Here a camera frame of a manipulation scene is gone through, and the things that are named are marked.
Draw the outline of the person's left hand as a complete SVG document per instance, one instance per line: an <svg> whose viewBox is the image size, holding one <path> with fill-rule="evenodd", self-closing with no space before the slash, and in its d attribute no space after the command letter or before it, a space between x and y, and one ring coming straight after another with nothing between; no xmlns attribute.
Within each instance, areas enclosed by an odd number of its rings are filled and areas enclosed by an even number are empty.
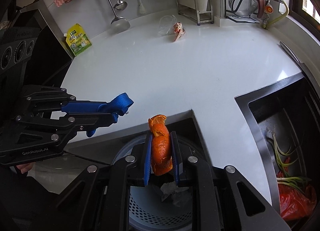
<svg viewBox="0 0 320 231"><path fill-rule="evenodd" d="M26 163L26 164L20 164L17 165L17 169L20 170L21 174L25 174L26 172L30 171L33 166L34 166L34 162L33 163Z"/></svg>

